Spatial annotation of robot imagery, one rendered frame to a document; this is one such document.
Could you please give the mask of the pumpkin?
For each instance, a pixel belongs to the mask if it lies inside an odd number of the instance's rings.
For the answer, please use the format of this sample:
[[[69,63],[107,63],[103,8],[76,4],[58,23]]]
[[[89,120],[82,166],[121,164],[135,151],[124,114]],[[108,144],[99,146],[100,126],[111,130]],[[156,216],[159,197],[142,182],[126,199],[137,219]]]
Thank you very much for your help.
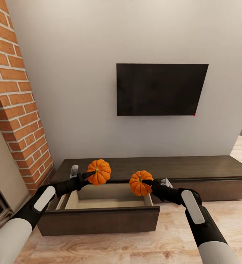
[[[93,161],[88,166],[87,172],[93,171],[95,171],[96,173],[88,177],[88,181],[95,186],[105,184],[106,181],[110,179],[111,168],[109,166],[109,163],[105,162],[103,159]]]
[[[141,195],[147,196],[149,193],[152,193],[153,191],[151,189],[151,186],[142,182],[142,180],[147,180],[147,179],[154,180],[152,178],[152,175],[147,171],[145,170],[137,171],[135,174],[132,175],[129,181],[131,191],[138,196]]]

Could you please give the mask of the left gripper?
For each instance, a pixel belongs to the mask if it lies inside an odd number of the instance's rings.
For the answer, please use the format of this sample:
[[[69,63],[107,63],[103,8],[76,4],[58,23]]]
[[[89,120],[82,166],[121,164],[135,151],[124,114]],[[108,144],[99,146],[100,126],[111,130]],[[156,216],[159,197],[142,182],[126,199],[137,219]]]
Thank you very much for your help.
[[[73,192],[74,190],[81,190],[85,185],[89,184],[89,181],[85,181],[86,178],[95,174],[96,172],[78,173],[75,178],[65,181],[66,193]]]

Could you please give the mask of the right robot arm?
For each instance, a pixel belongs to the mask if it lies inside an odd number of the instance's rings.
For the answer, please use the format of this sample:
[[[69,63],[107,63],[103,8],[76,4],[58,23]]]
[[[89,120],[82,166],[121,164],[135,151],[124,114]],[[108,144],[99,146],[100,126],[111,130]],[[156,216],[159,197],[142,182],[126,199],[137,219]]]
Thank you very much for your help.
[[[161,184],[151,179],[142,182],[151,186],[162,202],[182,204],[186,208],[185,214],[203,264],[240,264],[210,213],[202,206],[197,192],[186,188],[174,189],[168,179],[162,179]]]

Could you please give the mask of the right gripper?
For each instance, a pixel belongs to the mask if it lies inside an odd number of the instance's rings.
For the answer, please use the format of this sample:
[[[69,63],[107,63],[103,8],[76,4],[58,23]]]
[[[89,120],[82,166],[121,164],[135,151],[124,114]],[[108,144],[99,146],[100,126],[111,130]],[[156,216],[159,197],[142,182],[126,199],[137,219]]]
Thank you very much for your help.
[[[153,193],[162,201],[162,202],[171,202],[168,198],[168,191],[171,187],[166,187],[161,185],[157,180],[142,180],[143,183],[151,186]]]

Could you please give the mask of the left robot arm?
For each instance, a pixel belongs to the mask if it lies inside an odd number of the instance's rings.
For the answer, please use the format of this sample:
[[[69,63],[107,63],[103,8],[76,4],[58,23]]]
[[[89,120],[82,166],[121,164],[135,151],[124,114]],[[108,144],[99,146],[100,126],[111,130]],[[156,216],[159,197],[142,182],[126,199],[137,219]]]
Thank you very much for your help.
[[[0,229],[0,264],[14,264],[28,237],[39,222],[55,193],[62,195],[81,190],[89,181],[86,178],[96,172],[78,173],[78,165],[71,167],[70,180],[51,183],[38,188],[35,196]]]

